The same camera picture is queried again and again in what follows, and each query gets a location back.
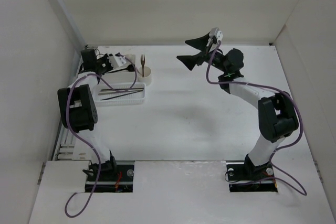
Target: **dish rack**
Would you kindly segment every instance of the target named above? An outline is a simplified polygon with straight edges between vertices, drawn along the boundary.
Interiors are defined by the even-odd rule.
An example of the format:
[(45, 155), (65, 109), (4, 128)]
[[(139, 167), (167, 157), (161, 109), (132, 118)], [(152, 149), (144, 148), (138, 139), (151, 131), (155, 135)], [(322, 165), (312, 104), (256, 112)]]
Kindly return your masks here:
[[(115, 89), (128, 89), (133, 82), (125, 82), (125, 83), (109, 83)], [(110, 91), (103, 91), (106, 94), (102, 93), (102, 90), (106, 90), (107, 87), (104, 83), (97, 85), (92, 92), (92, 97), (94, 103), (97, 107), (101, 106), (116, 106), (116, 105), (134, 105), (134, 104), (141, 104), (145, 100), (145, 90), (146, 84), (143, 82), (136, 82), (131, 90), (128, 92), (114, 92), (113, 90)]]

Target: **brown fork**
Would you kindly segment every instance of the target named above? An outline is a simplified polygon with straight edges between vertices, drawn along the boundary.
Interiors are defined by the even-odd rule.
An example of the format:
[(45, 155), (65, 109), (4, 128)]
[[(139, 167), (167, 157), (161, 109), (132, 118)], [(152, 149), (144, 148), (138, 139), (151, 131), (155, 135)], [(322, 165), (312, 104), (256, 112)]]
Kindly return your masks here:
[(140, 63), (142, 66), (142, 77), (145, 77), (144, 67), (145, 67), (145, 55), (140, 56)]

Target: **white cup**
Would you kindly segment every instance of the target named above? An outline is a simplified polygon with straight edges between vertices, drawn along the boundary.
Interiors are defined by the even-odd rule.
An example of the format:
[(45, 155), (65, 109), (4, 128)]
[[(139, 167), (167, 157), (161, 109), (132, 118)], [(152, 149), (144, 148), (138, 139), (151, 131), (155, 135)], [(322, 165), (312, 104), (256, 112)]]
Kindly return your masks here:
[(142, 67), (139, 68), (139, 72), (138, 72), (138, 82), (146, 83), (146, 86), (149, 86), (152, 83), (152, 70), (149, 67), (145, 66), (143, 72), (144, 77), (142, 77)]

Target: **white tray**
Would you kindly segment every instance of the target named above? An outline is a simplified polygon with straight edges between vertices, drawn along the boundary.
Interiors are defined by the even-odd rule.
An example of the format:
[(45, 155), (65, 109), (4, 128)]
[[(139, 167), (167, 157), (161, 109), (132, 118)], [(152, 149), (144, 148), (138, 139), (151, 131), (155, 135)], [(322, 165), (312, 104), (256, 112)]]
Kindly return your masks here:
[[(115, 89), (127, 89), (132, 85), (132, 83), (133, 82), (109, 83), (109, 85), (111, 85)], [(135, 93), (135, 94), (124, 95), (126, 93), (124, 93), (124, 92), (123, 93), (116, 93), (116, 92), (113, 92), (113, 90), (111, 90), (111, 92), (113, 92), (113, 93), (99, 95), (99, 92), (101, 92), (102, 89), (108, 89), (108, 87), (104, 83), (101, 83), (93, 89), (94, 103), (97, 107), (100, 107), (100, 106), (115, 106), (115, 105), (133, 105), (133, 104), (143, 103), (144, 100), (145, 100), (146, 84), (142, 83), (142, 82), (136, 82), (132, 88), (133, 89), (134, 88), (142, 88), (143, 91)], [(111, 98), (111, 97), (117, 97), (117, 98), (114, 98), (114, 99), (111, 99), (111, 100), (106, 100), (106, 101), (101, 101), (101, 99)]]

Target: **white table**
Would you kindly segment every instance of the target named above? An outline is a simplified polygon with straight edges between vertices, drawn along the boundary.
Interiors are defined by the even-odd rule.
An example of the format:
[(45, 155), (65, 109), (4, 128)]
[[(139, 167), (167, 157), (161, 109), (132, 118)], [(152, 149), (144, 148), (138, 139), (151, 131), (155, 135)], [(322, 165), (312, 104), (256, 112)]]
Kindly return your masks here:
[[(232, 46), (222, 46), (227, 52)], [(236, 46), (245, 55), (242, 73), (251, 82), (289, 91), (274, 47)], [(176, 55), (187, 46), (112, 47), (111, 53), (145, 54), (152, 69), (145, 104), (99, 108), (106, 144), (118, 160), (135, 163), (134, 192), (94, 194), (87, 210), (68, 219), (64, 205), (83, 191), (86, 161), (48, 162), (31, 224), (37, 223), (335, 223), (307, 141), (274, 158), (305, 186), (303, 197), (282, 183), (279, 193), (229, 193), (222, 160), (243, 159), (259, 136), (257, 110), (205, 80), (206, 64), (192, 72)], [(211, 70), (211, 79), (221, 73)], [(293, 141), (297, 132), (286, 139)], [(190, 160), (217, 160), (189, 162)], [(276, 171), (276, 176), (289, 179)], [(88, 194), (70, 204), (72, 214)]]

